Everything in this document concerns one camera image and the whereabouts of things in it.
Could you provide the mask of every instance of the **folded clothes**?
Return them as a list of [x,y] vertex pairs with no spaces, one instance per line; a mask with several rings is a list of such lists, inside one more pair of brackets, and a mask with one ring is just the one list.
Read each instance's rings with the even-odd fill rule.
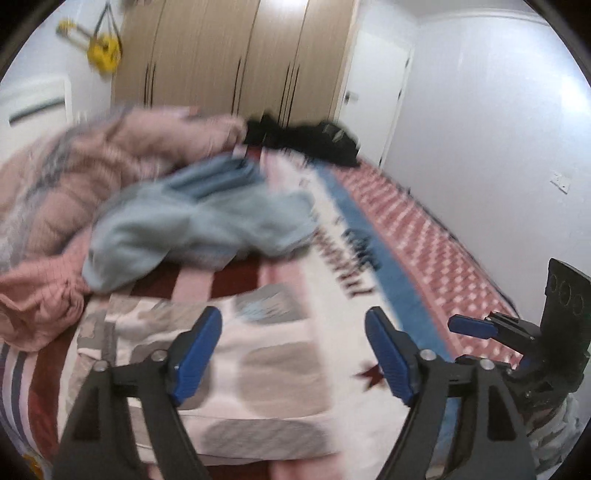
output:
[[317,226],[312,206],[304,191],[273,194],[262,183],[198,202],[159,183],[137,184],[101,207],[82,275],[92,290],[113,291],[171,251],[198,245],[281,257],[309,244]]

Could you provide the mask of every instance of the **wardrobe handle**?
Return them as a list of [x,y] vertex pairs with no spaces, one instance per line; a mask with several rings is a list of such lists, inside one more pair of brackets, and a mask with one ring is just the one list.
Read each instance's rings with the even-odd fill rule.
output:
[[283,100],[285,100],[285,89],[287,88],[287,79],[290,76],[290,68],[291,63],[287,66],[287,73],[285,74],[285,84],[283,85],[283,93],[281,94],[281,106],[279,107],[279,117],[277,117],[277,121],[281,123],[281,112],[283,111]]
[[242,64],[242,57],[238,60],[238,68],[236,69],[236,80],[234,81],[234,94],[232,95],[232,115],[234,114],[234,106],[236,105],[236,89],[238,88],[238,75],[240,74],[240,65]]
[[150,73],[150,64],[146,65],[146,78],[144,80],[144,106],[148,106],[148,74]]
[[154,78],[156,76],[156,64],[152,68],[152,85],[150,85],[150,107],[154,106]]
[[289,115],[287,115],[287,123],[286,123],[286,127],[290,126],[290,120],[291,120],[291,109],[294,106],[294,98],[296,98],[296,88],[297,88],[297,79],[300,76],[300,65],[298,65],[297,68],[297,72],[295,73],[295,79],[296,81],[294,82],[294,94],[291,96],[291,103],[290,103],[290,113]]

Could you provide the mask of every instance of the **ceiling molding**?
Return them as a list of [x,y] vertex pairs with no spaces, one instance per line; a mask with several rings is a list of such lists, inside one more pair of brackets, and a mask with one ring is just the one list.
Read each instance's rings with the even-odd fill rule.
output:
[[474,8],[470,10],[458,10],[455,12],[446,12],[443,14],[429,15],[419,19],[419,26],[440,22],[444,20],[451,20],[454,18],[473,18],[473,17],[488,17],[488,18],[510,18],[512,20],[524,20],[541,25],[550,26],[549,23],[535,13],[526,13],[516,10],[498,9],[498,8]]

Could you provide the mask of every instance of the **wardrobe door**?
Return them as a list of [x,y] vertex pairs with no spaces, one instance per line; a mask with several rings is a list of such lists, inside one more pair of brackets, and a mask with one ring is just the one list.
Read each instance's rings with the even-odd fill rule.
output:
[[132,7],[126,14],[121,32],[123,56],[113,78],[113,103],[147,103],[150,75],[158,22],[168,0],[155,0],[146,6]]
[[206,115],[234,113],[259,0],[207,5],[191,70],[191,104]]
[[208,3],[167,0],[160,19],[149,80],[150,105],[191,105],[191,74]]
[[355,0],[310,0],[301,32],[286,124],[330,118]]
[[283,116],[307,0],[261,0],[248,55],[238,113]]

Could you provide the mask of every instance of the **blue stripe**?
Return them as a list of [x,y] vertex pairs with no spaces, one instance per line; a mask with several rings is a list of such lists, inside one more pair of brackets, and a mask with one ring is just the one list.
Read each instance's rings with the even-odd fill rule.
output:
[[0,373],[2,373],[2,377],[0,377],[0,425],[4,428],[4,431],[10,438],[10,441],[17,449],[19,453],[24,451],[24,447],[22,445],[22,439],[20,439],[11,425],[8,423],[8,418],[6,415],[6,410],[4,409],[4,402],[2,401],[2,386],[4,384],[4,371],[6,368],[6,358],[8,356],[8,352],[10,351],[10,346],[6,343],[2,345],[2,349],[0,350]]
[[22,383],[22,370],[25,367],[25,360],[27,359],[26,352],[19,352],[17,356],[17,361],[14,364],[14,370],[12,371],[12,415],[14,417],[14,424],[17,427],[17,432],[22,438],[22,441],[28,445],[27,435],[25,435],[25,429],[22,427],[22,417],[21,417],[21,405],[20,405],[20,398],[21,398],[21,383]]
[[437,331],[434,324],[436,320],[431,317],[423,304],[412,280],[408,278],[398,261],[392,256],[388,246],[349,196],[349,192],[339,183],[328,167],[317,164],[315,168],[349,227],[362,229],[371,234],[371,248],[382,265],[382,268],[375,272],[375,276],[386,299],[396,312],[404,331],[412,337],[420,349],[429,348],[447,361],[455,358]]

